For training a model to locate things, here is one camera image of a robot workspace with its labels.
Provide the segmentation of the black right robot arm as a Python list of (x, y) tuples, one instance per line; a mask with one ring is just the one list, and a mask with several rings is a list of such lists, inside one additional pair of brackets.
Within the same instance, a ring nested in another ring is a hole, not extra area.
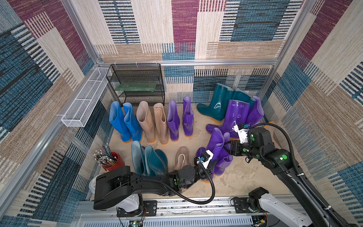
[(288, 143), (288, 150), (277, 149), (265, 126), (266, 123), (233, 126), (240, 141), (231, 143), (229, 154), (246, 156), (248, 160), (257, 159), (264, 167), (271, 170), (300, 202), (315, 227), (352, 227), (353, 224), (348, 223), (330, 207), (305, 176), (295, 158), (288, 134), (280, 126), (270, 123), (270, 126), (283, 133)]

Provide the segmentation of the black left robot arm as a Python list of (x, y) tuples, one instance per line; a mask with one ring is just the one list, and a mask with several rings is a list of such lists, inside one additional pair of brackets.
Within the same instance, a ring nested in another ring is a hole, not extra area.
[[(104, 173), (96, 178), (94, 210), (105, 210), (125, 200), (133, 194), (156, 194), (160, 196), (179, 196), (185, 201), (205, 205), (213, 201), (216, 189), (210, 178), (216, 160), (208, 167), (199, 163), (196, 166), (186, 165), (181, 170), (168, 173), (165, 176), (142, 176), (130, 171), (129, 166), (123, 166)], [(182, 189), (189, 189), (199, 180), (208, 179), (212, 187), (212, 195), (205, 201), (195, 201), (182, 195)]]

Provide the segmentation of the purple rain boot front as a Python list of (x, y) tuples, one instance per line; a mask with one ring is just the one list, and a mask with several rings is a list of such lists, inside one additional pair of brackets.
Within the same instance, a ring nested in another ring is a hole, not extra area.
[(198, 158), (202, 152), (210, 150), (214, 154), (211, 161), (216, 160), (219, 156), (219, 153), (224, 143), (225, 143), (224, 134), (221, 132), (220, 129), (214, 128), (207, 147), (199, 148), (197, 150), (196, 157)]

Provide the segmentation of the beige rain boot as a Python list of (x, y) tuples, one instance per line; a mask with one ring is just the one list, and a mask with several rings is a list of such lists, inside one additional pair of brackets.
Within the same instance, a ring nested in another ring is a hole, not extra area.
[(184, 166), (190, 165), (189, 150), (187, 147), (180, 147), (175, 155), (174, 170), (181, 170)]
[(149, 143), (153, 143), (156, 140), (155, 136), (155, 123), (152, 118), (152, 114), (149, 109), (148, 102), (141, 101), (137, 108), (137, 120), (145, 132), (146, 139)]
[(156, 103), (153, 106), (154, 115), (155, 115), (155, 123), (157, 128), (157, 134), (161, 144), (167, 144), (169, 140), (168, 136), (168, 125), (166, 122), (164, 105), (162, 103)]

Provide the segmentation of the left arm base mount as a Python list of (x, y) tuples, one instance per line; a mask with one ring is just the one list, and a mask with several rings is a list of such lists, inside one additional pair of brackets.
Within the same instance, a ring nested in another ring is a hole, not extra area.
[(143, 200), (141, 194), (133, 194), (116, 205), (117, 217), (154, 217), (157, 214), (157, 200)]

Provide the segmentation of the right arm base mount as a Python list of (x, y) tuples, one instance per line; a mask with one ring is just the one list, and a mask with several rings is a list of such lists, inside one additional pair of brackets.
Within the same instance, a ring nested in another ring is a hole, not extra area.
[(233, 197), (230, 200), (236, 213), (270, 213), (290, 227), (312, 227), (312, 220), (275, 198), (268, 190), (259, 187), (248, 197)]

